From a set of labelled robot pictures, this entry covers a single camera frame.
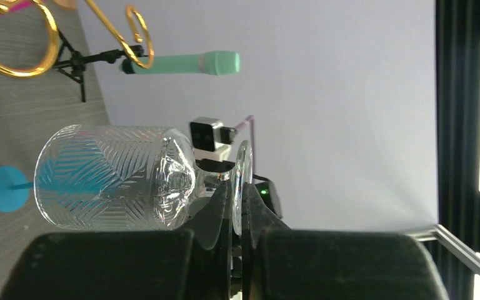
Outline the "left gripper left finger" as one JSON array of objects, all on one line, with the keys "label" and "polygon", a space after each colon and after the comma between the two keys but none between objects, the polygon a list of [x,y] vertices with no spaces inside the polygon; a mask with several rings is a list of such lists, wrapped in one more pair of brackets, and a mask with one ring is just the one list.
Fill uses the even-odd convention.
[{"label": "left gripper left finger", "polygon": [[231,183],[174,231],[57,232],[21,254],[1,299],[229,299]]}]

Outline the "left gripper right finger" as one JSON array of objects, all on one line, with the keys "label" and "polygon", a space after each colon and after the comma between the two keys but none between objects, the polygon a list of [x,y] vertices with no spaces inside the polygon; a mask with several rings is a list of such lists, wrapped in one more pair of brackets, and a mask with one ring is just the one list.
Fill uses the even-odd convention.
[{"label": "left gripper right finger", "polygon": [[244,299],[447,299],[427,249],[391,232],[289,228],[242,189]]}]

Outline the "clear textured wine glass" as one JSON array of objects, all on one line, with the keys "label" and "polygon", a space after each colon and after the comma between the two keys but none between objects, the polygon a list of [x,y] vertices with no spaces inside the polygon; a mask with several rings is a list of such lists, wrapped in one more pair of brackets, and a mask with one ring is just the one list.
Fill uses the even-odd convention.
[{"label": "clear textured wine glass", "polygon": [[169,231],[194,218],[229,181],[233,224],[253,178],[251,143],[229,171],[205,171],[189,138],[171,127],[70,125],[45,144],[34,172],[42,217],[62,229]]}]

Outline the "blue wine glass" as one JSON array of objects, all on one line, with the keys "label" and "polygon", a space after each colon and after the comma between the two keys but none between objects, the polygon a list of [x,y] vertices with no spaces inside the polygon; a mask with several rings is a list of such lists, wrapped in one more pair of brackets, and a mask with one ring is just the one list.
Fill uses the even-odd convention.
[{"label": "blue wine glass", "polygon": [[0,167],[0,212],[11,213],[21,209],[29,198],[34,184],[24,173],[12,166]]}]

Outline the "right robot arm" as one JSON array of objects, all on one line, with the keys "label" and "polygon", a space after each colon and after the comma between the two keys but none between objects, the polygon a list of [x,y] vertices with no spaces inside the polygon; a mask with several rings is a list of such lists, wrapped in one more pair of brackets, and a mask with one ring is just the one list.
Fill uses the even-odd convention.
[{"label": "right robot arm", "polygon": [[[234,169],[235,163],[230,161],[213,161],[210,159],[196,160],[196,165],[205,171],[215,173],[229,173]],[[279,218],[283,218],[281,201],[277,193],[275,184],[268,178],[253,175],[253,179],[259,181],[255,186],[264,202],[264,204]]]}]

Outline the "mint green microphone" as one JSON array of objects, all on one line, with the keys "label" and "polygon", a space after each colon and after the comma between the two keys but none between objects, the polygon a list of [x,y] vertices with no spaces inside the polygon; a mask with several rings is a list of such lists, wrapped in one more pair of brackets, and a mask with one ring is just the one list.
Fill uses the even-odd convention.
[{"label": "mint green microphone", "polygon": [[150,68],[144,69],[125,59],[119,70],[124,74],[205,74],[226,76],[240,71],[240,55],[234,51],[209,51],[203,54],[155,56]]}]

